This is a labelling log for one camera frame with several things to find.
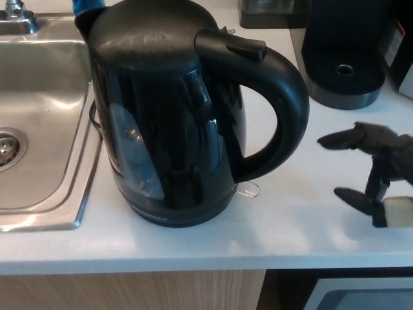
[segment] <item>kettle spout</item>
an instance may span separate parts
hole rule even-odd
[[[75,18],[75,26],[79,29],[80,34],[86,43],[89,40],[89,33],[92,29],[93,24],[96,19],[106,10],[106,7],[94,8],[91,10],[84,11]]]

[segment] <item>black plastic object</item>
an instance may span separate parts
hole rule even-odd
[[[239,0],[239,24],[244,28],[303,28],[310,0]]]
[[[388,127],[357,122],[355,127],[318,139],[329,150],[358,149],[372,156],[372,169],[364,193],[346,188],[334,192],[358,211],[372,216],[373,225],[386,227],[382,203],[390,182],[406,180],[413,185],[413,138]]]
[[[76,25],[117,186],[148,221],[184,227],[213,218],[237,183],[281,165],[304,135],[308,94],[294,66],[262,41],[220,31],[191,1],[125,0]],[[269,100],[278,124],[247,158],[240,84]]]
[[[290,31],[310,96],[341,110],[377,100],[385,81],[379,35],[392,0],[312,0],[307,27]]]

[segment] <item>kitchen counter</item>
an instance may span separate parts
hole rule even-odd
[[[35,12],[71,8],[66,0],[26,5]],[[205,6],[220,26],[263,39],[296,64],[288,30],[240,28],[236,0]],[[270,139],[276,117],[260,95],[243,93],[251,154]],[[254,181],[259,196],[236,194],[219,216],[186,229],[158,227],[136,215],[116,188],[103,148],[80,228],[0,234],[0,274],[411,266],[413,229],[373,228],[369,217],[333,193],[336,186],[363,190],[371,159],[360,151],[324,150],[316,140],[352,128],[355,121],[413,133],[412,116],[413,101],[388,83],[379,100],[362,110],[334,110],[311,101],[303,142],[284,165]],[[413,188],[395,183],[388,195],[413,196]]]

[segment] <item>kettle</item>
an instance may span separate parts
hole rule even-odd
[[[167,227],[203,223],[237,184],[280,166],[308,122],[295,68],[265,42],[220,30],[189,0],[124,0],[76,17],[116,184],[133,210]],[[266,147],[244,157],[240,85],[277,115]]]

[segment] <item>sink basin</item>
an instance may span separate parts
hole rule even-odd
[[[101,141],[86,45],[72,15],[0,36],[0,231],[80,225]]]

